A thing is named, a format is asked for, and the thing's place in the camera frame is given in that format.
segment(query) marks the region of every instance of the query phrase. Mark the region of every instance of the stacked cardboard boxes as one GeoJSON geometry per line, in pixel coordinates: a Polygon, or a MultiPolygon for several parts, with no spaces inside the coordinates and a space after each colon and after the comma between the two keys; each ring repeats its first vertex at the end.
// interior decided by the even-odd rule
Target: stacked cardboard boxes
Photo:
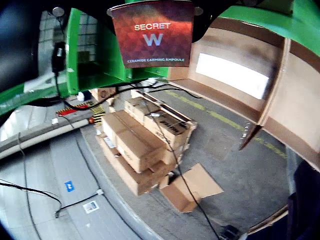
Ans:
{"type": "Polygon", "coordinates": [[[138,97],[126,101],[125,111],[102,117],[103,134],[97,140],[115,171],[139,196],[149,192],[177,165],[164,136],[181,159],[195,126],[176,118],[156,102],[138,97]]]}
{"type": "Polygon", "coordinates": [[[195,200],[222,193],[199,163],[169,183],[168,173],[188,149],[197,123],[147,93],[132,91],[131,96],[125,111],[102,117],[104,133],[97,137],[104,155],[129,189],[139,196],[159,185],[165,198],[184,213],[197,206],[195,200]]]}

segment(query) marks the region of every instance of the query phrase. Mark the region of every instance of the open cardboard box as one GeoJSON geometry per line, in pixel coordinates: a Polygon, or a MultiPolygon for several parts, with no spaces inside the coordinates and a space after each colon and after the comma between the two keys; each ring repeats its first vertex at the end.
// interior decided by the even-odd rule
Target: open cardboard box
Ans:
{"type": "MultiPolygon", "coordinates": [[[[183,177],[198,203],[205,197],[223,192],[222,188],[211,178],[200,163],[185,172],[183,177]]],[[[192,212],[197,203],[194,201],[182,177],[179,176],[171,184],[168,183],[169,176],[166,176],[159,183],[160,192],[179,212],[192,212]]]]}

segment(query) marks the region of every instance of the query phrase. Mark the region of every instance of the red sign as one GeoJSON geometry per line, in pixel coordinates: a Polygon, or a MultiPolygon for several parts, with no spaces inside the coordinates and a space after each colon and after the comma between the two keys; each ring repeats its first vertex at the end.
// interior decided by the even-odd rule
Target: red sign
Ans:
{"type": "Polygon", "coordinates": [[[191,1],[141,1],[110,9],[125,68],[188,67],[191,1]]]}

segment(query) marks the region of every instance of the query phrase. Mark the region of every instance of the gray floor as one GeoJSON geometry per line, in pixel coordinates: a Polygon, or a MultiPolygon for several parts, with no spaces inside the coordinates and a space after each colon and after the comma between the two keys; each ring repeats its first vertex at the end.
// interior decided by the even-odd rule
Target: gray floor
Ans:
{"type": "MultiPolygon", "coordinates": [[[[96,193],[98,186],[78,150],[74,133],[56,137],[25,151],[28,187],[50,191],[69,205],[96,193]],[[65,183],[72,181],[68,192],[65,183]]],[[[4,159],[0,178],[24,186],[20,154],[4,159]]],[[[15,239],[37,239],[27,209],[24,191],[1,187],[1,222],[15,239]]],[[[140,239],[101,195],[63,210],[47,197],[29,194],[31,212],[43,240],[48,239],[140,239]],[[83,204],[95,200],[100,209],[87,214],[83,204]]]]}
{"type": "MultiPolygon", "coordinates": [[[[223,188],[223,193],[201,202],[217,230],[232,224],[245,232],[283,207],[289,196],[287,161],[279,155],[279,151],[285,153],[283,144],[262,131],[258,140],[238,151],[242,131],[237,125],[245,126],[245,119],[207,100],[175,93],[177,95],[166,92],[153,95],[199,123],[181,168],[185,172],[201,163],[223,188]]],[[[122,94],[115,100],[115,108],[123,108],[124,99],[129,97],[128,93],[122,94]]],[[[32,108],[33,114],[23,115],[26,128],[51,121],[61,106],[54,108],[46,111],[32,108]]],[[[76,137],[110,202],[96,196],[94,200],[100,207],[97,211],[86,214],[79,204],[55,219],[53,212],[58,204],[47,197],[31,194],[31,210],[43,239],[135,239],[138,237],[135,232],[143,239],[214,239],[198,208],[191,213],[178,213],[157,189],[150,194],[134,196],[104,158],[93,126],[82,128],[81,133],[68,133],[29,148],[26,151],[28,185],[57,194],[64,205],[94,194],[98,187],[76,145],[76,137]],[[75,190],[67,192],[65,182],[70,180],[75,190]]],[[[0,178],[24,185],[20,153],[1,162],[0,178]]],[[[0,194],[2,224],[16,239],[37,239],[25,192],[0,187],[0,194]]]]}
{"type": "MultiPolygon", "coordinates": [[[[201,202],[217,229],[231,224],[245,232],[282,208],[289,196],[287,160],[279,154],[279,151],[286,152],[284,145],[261,131],[257,135],[258,140],[238,151],[242,131],[232,125],[235,123],[244,127],[247,123],[245,119],[207,100],[195,100],[182,92],[176,94],[179,98],[165,92],[153,93],[156,98],[199,123],[192,134],[190,148],[183,156],[181,168],[185,172],[196,163],[201,163],[224,189],[223,193],[207,197],[201,202]],[[197,102],[206,110],[214,111],[233,123],[212,117],[206,110],[201,110],[202,107],[195,106],[190,101],[197,102]]],[[[124,99],[129,97],[126,93],[116,99],[115,109],[122,109],[124,99]]],[[[100,158],[99,164],[103,166],[119,195],[161,237],[212,237],[212,232],[198,208],[191,213],[178,213],[157,189],[150,194],[135,197],[112,167],[103,162],[101,150],[94,146],[96,142],[92,129],[85,127],[81,131],[90,148],[94,149],[95,157],[100,158]]]]}

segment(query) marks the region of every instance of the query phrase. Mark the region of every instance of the green metal frame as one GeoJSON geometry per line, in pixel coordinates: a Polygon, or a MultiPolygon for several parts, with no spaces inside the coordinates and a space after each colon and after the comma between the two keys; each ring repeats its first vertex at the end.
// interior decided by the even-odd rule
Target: green metal frame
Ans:
{"type": "Polygon", "coordinates": [[[294,0],[292,15],[231,6],[220,17],[241,20],[292,39],[320,56],[320,9],[313,0],[294,0]]]}
{"type": "Polygon", "coordinates": [[[82,12],[71,10],[66,39],[67,87],[69,94],[88,89],[133,83],[148,78],[167,77],[167,67],[125,68],[117,37],[98,24],[96,61],[78,63],[78,31],[82,12]]]}
{"type": "MultiPolygon", "coordinates": [[[[100,62],[78,66],[78,31],[81,11],[72,9],[67,26],[65,72],[59,78],[63,97],[79,91],[116,84],[131,83],[151,77],[166,77],[167,67],[125,69],[116,36],[106,27],[102,30],[100,62]]],[[[320,56],[320,9],[312,0],[295,0],[293,14],[285,15],[260,8],[232,6],[220,17],[232,18],[267,28],[285,38],[292,39],[320,56]]],[[[34,100],[57,94],[56,88],[24,92],[24,84],[0,93],[0,115],[34,100]]]]}

